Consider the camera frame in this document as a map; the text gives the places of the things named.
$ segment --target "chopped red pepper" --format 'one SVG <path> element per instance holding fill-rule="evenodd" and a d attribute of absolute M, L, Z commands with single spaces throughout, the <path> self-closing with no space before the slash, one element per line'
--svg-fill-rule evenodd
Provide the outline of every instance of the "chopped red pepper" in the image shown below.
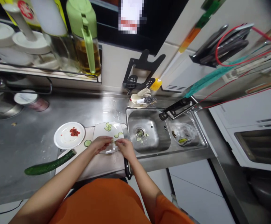
<path fill-rule="evenodd" d="M 78 136 L 80 134 L 79 131 L 76 130 L 76 128 L 70 129 L 71 136 Z"/>

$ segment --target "knife handle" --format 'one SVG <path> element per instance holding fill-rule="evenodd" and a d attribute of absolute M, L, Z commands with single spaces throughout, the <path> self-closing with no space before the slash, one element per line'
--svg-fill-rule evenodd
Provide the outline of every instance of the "knife handle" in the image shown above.
<path fill-rule="evenodd" d="M 132 177 L 132 174 L 130 173 L 128 160 L 124 157 L 124 171 L 127 176 L 127 179 L 130 180 Z"/>

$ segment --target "stainless steel countertop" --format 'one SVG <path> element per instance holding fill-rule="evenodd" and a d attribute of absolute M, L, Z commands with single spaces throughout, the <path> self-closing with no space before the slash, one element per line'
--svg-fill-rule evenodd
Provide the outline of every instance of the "stainless steel countertop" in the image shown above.
<path fill-rule="evenodd" d="M 59 90 L 42 97 L 50 103 L 47 110 L 36 112 L 24 108 L 18 115 L 0 120 L 0 204 L 31 197 L 54 176 L 55 171 L 40 176 L 26 176 L 23 171 L 57 158 L 60 151 L 53 136 L 62 124 L 76 121 L 89 127 L 107 121 L 127 123 L 125 109 L 130 96 Z M 157 107 L 168 107 L 176 100 L 158 97 Z M 211 148 L 207 147 L 139 158 L 139 161 L 146 171 L 153 171 L 213 157 Z"/>
<path fill-rule="evenodd" d="M 239 223 L 271 223 L 271 213 L 256 200 L 248 186 L 244 168 L 237 163 L 210 112 L 200 111 L 199 119 L 208 143 L 217 153 L 217 157 L 211 158 L 211 162 Z"/>

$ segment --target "kitchen faucet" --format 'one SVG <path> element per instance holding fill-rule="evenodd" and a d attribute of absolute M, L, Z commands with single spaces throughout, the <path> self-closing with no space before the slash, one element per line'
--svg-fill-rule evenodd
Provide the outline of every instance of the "kitchen faucet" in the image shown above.
<path fill-rule="evenodd" d="M 161 120 L 166 120 L 168 117 L 170 117 L 172 120 L 179 117 L 181 114 L 187 112 L 197 112 L 202 109 L 201 106 L 197 106 L 199 102 L 195 99 L 194 96 L 191 96 L 189 98 L 184 97 L 183 99 L 179 100 L 178 102 L 174 103 L 173 105 L 169 106 L 168 108 L 164 109 L 162 113 L 159 114 L 159 117 Z M 180 113 L 176 114 L 176 111 L 178 109 L 181 109 L 182 107 L 190 105 L 185 110 L 181 111 Z"/>

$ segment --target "white plate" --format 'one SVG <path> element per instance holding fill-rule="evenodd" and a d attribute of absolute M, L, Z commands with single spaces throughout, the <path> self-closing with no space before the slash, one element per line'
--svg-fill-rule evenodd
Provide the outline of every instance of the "white plate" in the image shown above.
<path fill-rule="evenodd" d="M 76 128 L 80 132 L 78 136 L 71 136 L 70 130 Z M 68 122 L 59 127 L 54 135 L 54 143 L 60 149 L 73 149 L 78 146 L 85 137 L 85 128 L 77 122 Z"/>
<path fill-rule="evenodd" d="M 107 131 L 104 128 L 106 128 L 106 124 L 111 124 L 111 130 Z M 94 129 L 93 133 L 93 140 L 95 140 L 99 136 L 110 136 L 114 139 L 114 141 L 124 138 L 124 134 L 119 135 L 118 138 L 114 137 L 114 135 L 117 135 L 119 132 L 123 133 L 123 129 L 120 123 L 117 122 L 104 122 L 97 124 Z M 118 151 L 119 148 L 115 145 L 115 143 L 110 144 L 105 150 L 101 151 L 100 154 L 109 154 Z"/>

